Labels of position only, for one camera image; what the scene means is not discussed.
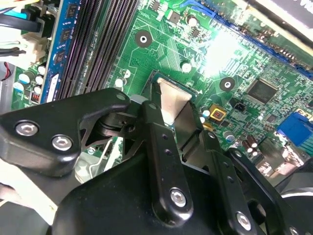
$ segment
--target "screw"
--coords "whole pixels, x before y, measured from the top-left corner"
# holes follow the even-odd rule
[[[33,136],[38,132],[38,127],[31,122],[22,122],[15,127],[15,131],[21,136]]]
[[[87,152],[88,152],[88,154],[93,155],[93,154],[96,152],[96,150],[95,150],[93,147],[90,147],[90,148],[87,150]]]
[[[178,189],[171,190],[171,199],[178,207],[184,207],[186,205],[186,197]]]
[[[149,104],[149,107],[152,108],[152,109],[157,109],[155,104]]]
[[[211,137],[212,139],[215,139],[215,135],[212,132],[208,132],[207,133],[209,135],[209,137]]]
[[[292,235],[299,235],[298,231],[294,227],[290,227],[289,230]]]
[[[66,136],[56,136],[52,139],[52,145],[58,150],[67,151],[72,147],[72,141]]]
[[[122,93],[117,94],[116,97],[117,97],[118,99],[120,99],[120,100],[125,100],[125,99],[126,99],[125,96],[124,96]]]
[[[241,212],[236,214],[238,223],[247,231],[251,230],[251,223],[248,218]]]
[[[237,150],[235,151],[235,154],[237,155],[237,157],[240,157],[240,158],[242,157],[241,153]]]

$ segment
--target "motherboard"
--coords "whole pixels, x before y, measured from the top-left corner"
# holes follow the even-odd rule
[[[224,150],[236,147],[257,161],[262,141],[286,144],[278,127],[291,114],[313,121],[313,49],[239,2],[99,0],[88,6],[98,11],[94,18],[81,9],[84,1],[71,6],[73,12],[68,5],[61,21],[70,14],[68,28],[75,22],[79,29],[64,32],[64,23],[57,29],[41,85],[42,62],[17,68],[16,82],[32,74],[27,88],[14,90],[12,109],[107,87],[143,95],[162,79],[190,96]],[[91,24],[84,25],[80,14]]]

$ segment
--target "mounting hole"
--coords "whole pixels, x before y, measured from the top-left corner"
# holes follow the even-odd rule
[[[227,162],[223,162],[224,166],[226,166],[226,168],[229,168],[229,165]]]
[[[148,41],[148,39],[147,39],[146,36],[141,36],[141,37],[140,37],[140,42],[146,43],[147,41]]]
[[[230,83],[230,82],[225,82],[224,86],[225,86],[226,88],[230,88],[230,87],[231,87],[231,83]]]
[[[169,149],[165,149],[164,153],[166,153],[167,156],[172,156],[172,151]]]
[[[235,181],[233,178],[231,178],[230,176],[227,176],[227,179],[233,184]]]

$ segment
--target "green circuit board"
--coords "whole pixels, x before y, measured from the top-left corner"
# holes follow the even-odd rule
[[[162,1],[155,10],[154,3],[153,0],[141,2],[107,87],[113,87],[116,79],[130,72],[123,92],[128,96],[141,94],[152,70],[160,71],[195,90],[198,108],[212,104],[224,108],[227,112],[224,121],[229,122],[227,127],[221,122],[207,120],[224,149],[233,144],[240,147],[247,134],[252,134],[258,141],[265,136],[274,137],[276,127],[298,108],[312,113],[308,103],[313,98],[313,82],[308,78],[202,13],[189,7],[181,9],[177,1]],[[170,19],[173,10],[179,14],[178,22]],[[197,18],[197,26],[187,25],[189,15]],[[141,31],[149,32],[152,37],[148,47],[141,47],[136,41],[136,35]],[[312,63],[310,55],[289,46]],[[192,65],[188,73],[181,68],[186,61]],[[221,80],[226,77],[235,80],[235,86],[229,92],[220,88]],[[266,104],[255,102],[247,95],[250,86],[259,79],[277,90]],[[232,97],[243,101],[244,112],[231,107],[229,100]],[[225,140],[223,133],[226,130],[232,131],[236,141],[228,143]]]

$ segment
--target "yellow component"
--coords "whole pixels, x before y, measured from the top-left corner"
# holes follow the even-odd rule
[[[212,104],[209,111],[210,111],[210,117],[217,121],[222,121],[223,118],[226,116],[226,111],[217,104]]]
[[[213,132],[213,126],[212,126],[210,123],[208,123],[208,122],[205,122],[205,123],[203,124],[203,128],[204,128],[205,130],[208,130],[208,131]]]

